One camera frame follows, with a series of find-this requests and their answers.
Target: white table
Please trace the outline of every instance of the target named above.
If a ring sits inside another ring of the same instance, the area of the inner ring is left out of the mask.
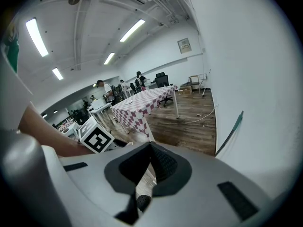
[[[108,107],[111,107],[112,106],[112,103],[107,103],[105,105],[103,105],[102,107],[98,108],[98,109],[94,109],[92,111],[90,111],[90,113],[92,114],[92,116],[97,120],[99,121],[101,124],[103,124],[103,126],[105,127],[105,129],[107,131],[110,131],[110,128],[107,127],[107,125],[105,124],[104,122],[104,119],[103,117],[101,116],[102,115],[106,115],[109,119],[110,122],[112,122],[112,120],[110,119],[109,115],[107,114],[107,112],[105,111],[105,109],[107,109]],[[122,123],[120,123],[122,125],[122,128],[124,129],[124,131],[128,134],[129,131],[124,127],[124,125]]]
[[[79,128],[80,128],[79,125],[75,122],[75,123],[73,123],[73,124],[71,124],[70,126],[67,127],[67,129],[68,129],[67,132],[64,133],[62,131],[62,134],[64,134],[67,137],[69,137],[72,134],[74,134],[75,136],[78,136],[77,130],[79,130]]]
[[[153,83],[147,84],[147,85],[145,85],[145,88],[146,88],[146,90],[157,88],[157,87],[153,87],[154,85],[157,85],[157,83],[153,82]]]

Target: ceiling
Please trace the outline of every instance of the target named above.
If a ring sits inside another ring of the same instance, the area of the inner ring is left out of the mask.
[[[179,0],[30,0],[16,16],[19,30],[18,75],[35,92],[45,81],[48,87],[58,83],[52,73],[57,67],[63,80],[69,82],[77,74],[86,77],[92,67],[118,64],[139,43],[163,27],[171,27],[188,19]],[[25,23],[33,17],[49,52],[42,57],[36,49]],[[145,23],[125,42],[119,40],[139,20]],[[108,65],[107,56],[115,52]]]

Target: white shirt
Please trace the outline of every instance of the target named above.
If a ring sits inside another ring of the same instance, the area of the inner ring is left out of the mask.
[[[106,94],[108,94],[112,90],[112,88],[110,87],[110,85],[108,83],[104,83],[104,90],[105,90]],[[109,101],[113,101],[115,98],[114,98],[114,96],[109,96],[108,99],[109,99]]]
[[[129,86],[127,85],[126,82],[121,82],[120,85],[122,86],[123,90],[128,90]]]

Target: desk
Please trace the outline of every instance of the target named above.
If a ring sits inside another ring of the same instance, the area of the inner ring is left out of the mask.
[[[120,123],[146,134],[150,141],[155,141],[144,115],[150,114],[167,95],[172,95],[176,118],[179,118],[175,95],[177,88],[170,86],[142,91],[111,107],[111,110]]]
[[[67,132],[64,133],[62,131],[62,134],[65,136],[69,137],[72,134],[74,134],[76,137],[78,136],[77,130],[79,130],[79,125],[76,122],[68,126],[66,129],[68,129]]]
[[[146,90],[158,88],[157,83],[155,83],[155,82],[147,84],[147,85],[145,85],[145,87],[146,87]]]
[[[73,120],[73,119],[72,119],[71,121],[67,121],[67,122],[65,122],[64,124],[60,125],[60,126],[58,127],[58,130],[59,130],[60,132],[62,132],[63,130],[65,130],[66,128],[68,128],[69,126],[71,126],[73,123],[74,123],[74,120]]]
[[[110,119],[109,115],[107,114],[106,111],[104,111],[106,108],[111,107],[112,103],[107,103],[105,105],[103,105],[102,107],[98,108],[98,109],[94,109],[92,110],[90,113],[92,115],[96,115],[97,117],[93,116],[97,121],[101,122],[103,124],[103,126],[105,127],[105,129],[107,131],[110,131],[110,128],[107,127],[107,125],[104,122],[103,117],[101,116],[101,114],[103,115],[103,113],[108,117],[109,121],[112,122],[112,120]],[[124,131],[128,134],[129,131],[124,127],[124,125],[121,123]]]

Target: table leg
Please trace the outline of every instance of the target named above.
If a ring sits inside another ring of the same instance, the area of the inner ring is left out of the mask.
[[[99,119],[101,120],[101,122],[102,122],[103,126],[105,127],[105,129],[108,130],[108,128],[107,128],[107,126],[106,126],[106,124],[105,124],[105,122],[104,122],[104,120],[103,120],[101,114],[100,114],[100,113],[97,113],[97,115],[98,115]]]
[[[146,173],[157,184],[157,179],[153,176],[149,169],[146,170]]]
[[[175,93],[175,91],[173,91],[173,93],[172,93],[172,99],[174,101],[176,118],[178,119],[179,118],[179,111],[178,111],[178,105],[177,105],[177,99],[176,99],[176,93]]]
[[[121,123],[121,122],[119,122],[119,123],[121,124],[121,126],[122,126],[122,128],[124,129],[125,133],[128,134],[129,131],[127,130],[127,128],[124,127],[123,123]]]
[[[145,117],[142,118],[142,122],[143,122],[143,125],[146,124],[145,133],[149,135],[148,140],[149,140],[149,141],[155,141],[155,138],[154,138],[153,135],[152,135],[152,131],[151,131],[151,129],[150,129],[150,127],[149,127],[149,125],[148,125],[148,123],[147,123]]]
[[[114,123],[114,122],[110,119],[110,117],[109,117],[108,113],[106,112],[106,110],[104,110],[103,112],[104,112],[104,114],[108,117],[108,120],[111,121],[112,123]]]

